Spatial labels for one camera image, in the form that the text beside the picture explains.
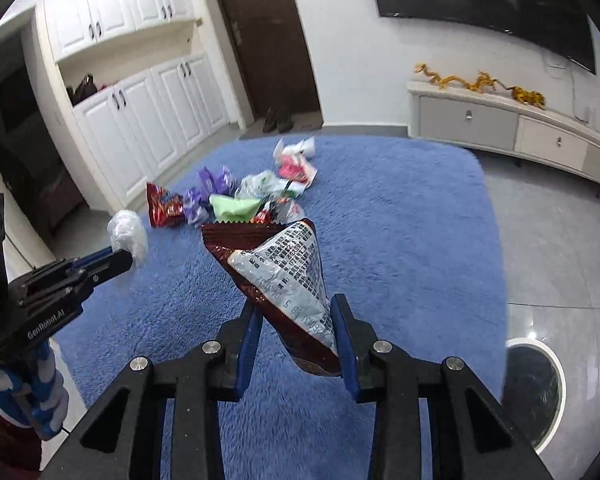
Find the shoe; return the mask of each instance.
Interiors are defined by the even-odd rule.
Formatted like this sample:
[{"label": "shoe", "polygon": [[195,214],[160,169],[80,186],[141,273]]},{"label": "shoe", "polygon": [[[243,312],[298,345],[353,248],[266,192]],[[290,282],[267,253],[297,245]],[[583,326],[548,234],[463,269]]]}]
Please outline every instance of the shoe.
[{"label": "shoe", "polygon": [[294,122],[291,120],[291,114],[286,110],[286,108],[280,108],[276,120],[278,122],[278,131],[281,134],[288,132],[294,127]]},{"label": "shoe", "polygon": [[278,122],[276,120],[278,116],[278,110],[273,106],[269,108],[266,117],[264,118],[264,124],[262,125],[262,133],[270,134],[273,130],[276,129]]}]

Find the doorway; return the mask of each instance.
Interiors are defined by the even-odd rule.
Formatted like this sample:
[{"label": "doorway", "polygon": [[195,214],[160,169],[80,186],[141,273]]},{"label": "doorway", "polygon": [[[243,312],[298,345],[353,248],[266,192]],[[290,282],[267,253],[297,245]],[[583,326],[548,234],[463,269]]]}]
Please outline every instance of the doorway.
[{"label": "doorway", "polygon": [[320,111],[295,0],[218,0],[254,116]]},{"label": "doorway", "polygon": [[48,246],[66,217],[86,204],[40,114],[19,30],[0,42],[0,174]]}]

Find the brown door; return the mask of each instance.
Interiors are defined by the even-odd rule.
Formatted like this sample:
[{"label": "brown door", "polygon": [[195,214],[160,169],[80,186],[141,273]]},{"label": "brown door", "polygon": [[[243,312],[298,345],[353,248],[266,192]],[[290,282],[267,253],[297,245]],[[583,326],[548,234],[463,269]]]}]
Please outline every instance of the brown door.
[{"label": "brown door", "polygon": [[320,110],[295,0],[220,0],[257,116]]}]

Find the blue fluffy carpet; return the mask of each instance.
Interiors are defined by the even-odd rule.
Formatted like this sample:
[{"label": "blue fluffy carpet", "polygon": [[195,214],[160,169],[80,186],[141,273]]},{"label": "blue fluffy carpet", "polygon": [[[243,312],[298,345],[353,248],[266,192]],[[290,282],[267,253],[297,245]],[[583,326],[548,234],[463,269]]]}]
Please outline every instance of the blue fluffy carpet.
[{"label": "blue fluffy carpet", "polygon": [[[223,146],[173,190],[195,184],[204,164],[228,165],[238,178],[273,169],[277,141]],[[357,317],[412,356],[462,357],[499,398],[506,284],[478,161],[422,140],[317,137],[316,145],[318,175],[299,201],[317,229],[328,296],[346,294]],[[132,357],[179,357],[212,338],[244,303],[199,231],[152,231],[144,220],[146,266],[128,289],[98,287],[84,314],[57,336],[87,406]],[[220,417],[229,480],[366,478],[374,406],[353,403],[341,379],[299,370],[267,323],[251,386],[239,404],[221,403]],[[423,458],[430,478],[426,446]]]}]

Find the metal screw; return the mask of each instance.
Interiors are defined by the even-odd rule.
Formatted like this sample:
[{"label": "metal screw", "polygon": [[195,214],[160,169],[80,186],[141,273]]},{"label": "metal screw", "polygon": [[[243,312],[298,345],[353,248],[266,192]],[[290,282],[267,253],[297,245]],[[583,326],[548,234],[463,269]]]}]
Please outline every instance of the metal screw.
[{"label": "metal screw", "polygon": [[202,345],[202,351],[205,354],[216,354],[221,347],[222,345],[218,341],[207,341]]},{"label": "metal screw", "polygon": [[131,359],[129,363],[129,368],[131,368],[135,372],[139,372],[140,370],[144,370],[149,365],[149,361],[146,357],[134,357]]},{"label": "metal screw", "polygon": [[464,368],[464,361],[459,357],[447,357],[445,363],[447,368],[456,372]]},{"label": "metal screw", "polygon": [[383,339],[378,340],[374,343],[374,350],[379,354],[387,354],[391,351],[393,346],[388,341],[384,341]]}]

